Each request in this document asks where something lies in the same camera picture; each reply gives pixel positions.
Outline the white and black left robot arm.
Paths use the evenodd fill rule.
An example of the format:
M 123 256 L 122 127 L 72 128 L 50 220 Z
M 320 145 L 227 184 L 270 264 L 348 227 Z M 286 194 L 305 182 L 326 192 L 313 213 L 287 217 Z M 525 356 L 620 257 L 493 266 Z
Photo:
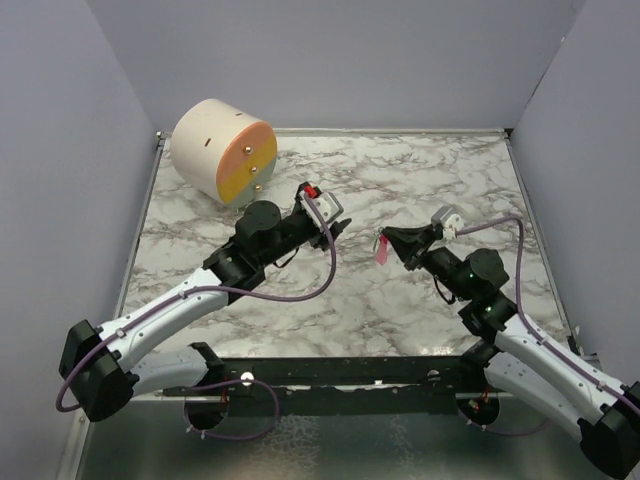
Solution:
M 247 207 L 229 241 L 193 273 L 149 304 L 98 327 L 83 320 L 67 333 L 59 364 L 63 384 L 55 399 L 61 413 L 81 409 L 101 421 L 122 409 L 145 375 L 140 362 L 159 344 L 194 321 L 242 297 L 282 303 L 292 296 L 258 292 L 265 270 L 305 243 L 337 256 L 335 239 L 347 222 L 336 197 L 298 193 L 294 208 L 282 216 L 270 201 Z

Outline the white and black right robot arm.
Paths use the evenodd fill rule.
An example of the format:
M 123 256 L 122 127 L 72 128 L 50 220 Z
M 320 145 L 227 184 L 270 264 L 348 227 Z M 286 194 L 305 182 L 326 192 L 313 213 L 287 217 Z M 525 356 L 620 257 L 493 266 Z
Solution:
M 380 236 L 404 267 L 423 269 L 464 302 L 459 315 L 478 337 L 479 356 L 459 367 L 461 383 L 512 394 L 562 427 L 602 473 L 625 479 L 639 464 L 639 385 L 624 384 L 557 342 L 501 290 L 509 276 L 499 253 L 465 258 L 446 247 L 438 225 L 385 227 Z

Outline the pink strap keyring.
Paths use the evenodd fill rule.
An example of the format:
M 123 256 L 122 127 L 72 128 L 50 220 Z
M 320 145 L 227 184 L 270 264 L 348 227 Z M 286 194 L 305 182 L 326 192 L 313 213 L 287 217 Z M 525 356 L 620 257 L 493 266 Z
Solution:
M 386 236 L 379 230 L 376 234 L 376 240 L 374 242 L 375 261 L 379 265 L 385 265 L 388 259 L 389 241 Z

